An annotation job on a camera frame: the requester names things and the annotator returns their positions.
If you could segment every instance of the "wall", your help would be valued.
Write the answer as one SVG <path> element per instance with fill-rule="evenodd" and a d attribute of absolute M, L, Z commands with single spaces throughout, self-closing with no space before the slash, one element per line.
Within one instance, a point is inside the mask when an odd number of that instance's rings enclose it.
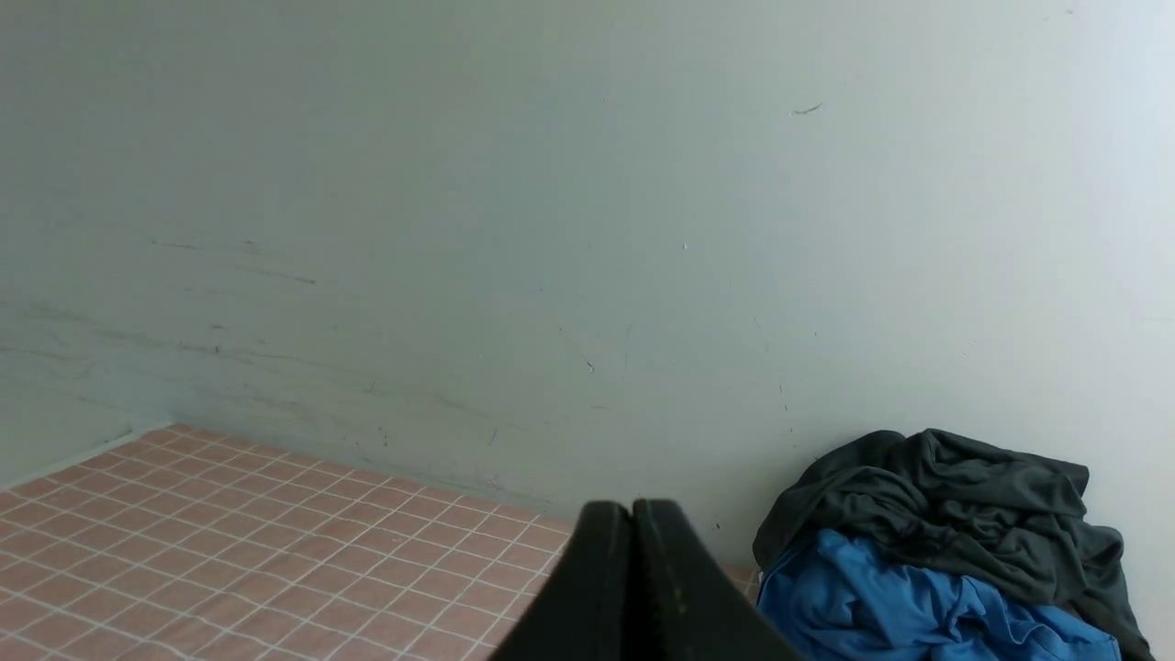
<path fill-rule="evenodd" d="M 728 559 L 814 457 L 942 426 L 1093 466 L 1175 649 L 1170 4 L 4 13 L 0 313 L 96 366 L 54 387 L 678 498 Z"/>

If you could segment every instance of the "floor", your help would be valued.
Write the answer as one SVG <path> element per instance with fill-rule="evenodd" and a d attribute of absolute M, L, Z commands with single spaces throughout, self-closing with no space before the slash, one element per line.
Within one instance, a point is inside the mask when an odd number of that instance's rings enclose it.
<path fill-rule="evenodd" d="M 488 659 L 571 528 L 176 425 L 0 492 L 0 660 Z"/>

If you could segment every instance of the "blue cloth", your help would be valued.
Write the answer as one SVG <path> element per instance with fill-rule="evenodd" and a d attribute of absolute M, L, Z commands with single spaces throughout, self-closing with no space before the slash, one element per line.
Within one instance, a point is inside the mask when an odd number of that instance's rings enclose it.
<path fill-rule="evenodd" d="M 1114 638 L 1055 606 L 889 565 L 871 539 L 835 531 L 785 552 L 758 608 L 811 661 L 1121 661 Z"/>

